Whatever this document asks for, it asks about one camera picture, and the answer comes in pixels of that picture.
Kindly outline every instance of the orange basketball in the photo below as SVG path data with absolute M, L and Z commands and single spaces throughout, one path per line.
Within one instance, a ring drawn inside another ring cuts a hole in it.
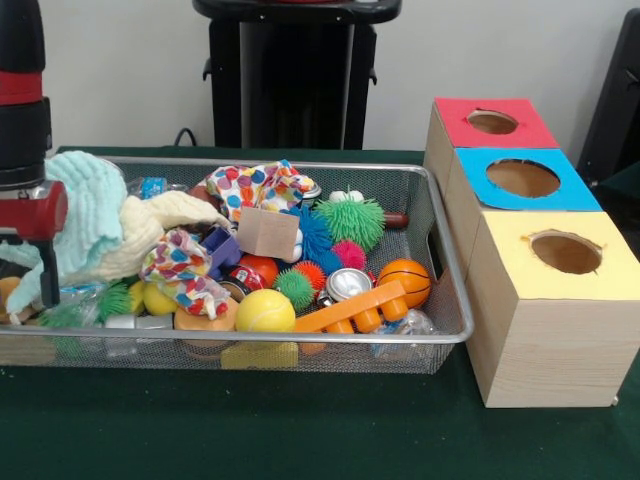
M 418 262 L 401 258 L 389 263 L 380 272 L 378 285 L 400 280 L 407 294 L 405 300 L 409 308 L 424 304 L 431 292 L 431 278 L 427 269 Z
M 273 286 L 278 276 L 278 265 L 271 257 L 258 257 L 256 255 L 245 255 L 240 259 L 238 265 L 244 265 L 258 272 L 264 281 L 267 282 L 267 288 Z

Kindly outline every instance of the wire mesh basket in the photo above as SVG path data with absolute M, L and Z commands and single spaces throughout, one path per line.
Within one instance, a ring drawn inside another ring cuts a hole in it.
M 166 177 L 195 185 L 219 166 L 261 162 L 112 157 L 127 180 Z M 179 330 L 0 328 L 0 365 L 93 368 L 258 368 L 306 372 L 435 373 L 456 343 L 473 331 L 473 319 L 449 227 L 432 175 L 422 167 L 295 163 L 323 189 L 359 190 L 385 211 L 405 212 L 409 226 L 387 230 L 368 257 L 377 275 L 390 261 L 412 258 L 433 280 L 423 307 L 431 335 L 299 334 Z M 321 343 L 322 349 L 313 347 Z

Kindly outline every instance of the polka dot cloth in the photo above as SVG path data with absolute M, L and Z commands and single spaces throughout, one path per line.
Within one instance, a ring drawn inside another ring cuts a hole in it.
M 207 275 L 211 260 L 184 230 L 167 232 L 145 258 L 141 277 L 192 315 L 208 315 L 215 320 L 225 308 L 229 292 Z
M 313 188 L 287 160 L 258 167 L 221 167 L 206 178 L 207 191 L 223 202 L 222 213 L 240 221 L 242 207 L 288 212 Z

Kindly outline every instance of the red box top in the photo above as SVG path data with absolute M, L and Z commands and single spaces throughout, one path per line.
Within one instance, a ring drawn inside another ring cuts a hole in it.
M 454 147 L 559 147 L 526 98 L 436 98 L 435 103 Z

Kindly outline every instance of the wooden cube box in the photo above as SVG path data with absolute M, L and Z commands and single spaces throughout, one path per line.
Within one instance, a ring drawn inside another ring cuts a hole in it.
M 457 148 L 444 195 L 463 276 L 483 211 L 600 211 L 559 149 Z
M 527 99 L 436 98 L 431 110 L 424 166 L 444 197 L 456 148 L 558 148 Z
M 487 407 L 612 404 L 640 346 L 640 264 L 606 213 L 483 212 L 466 286 Z

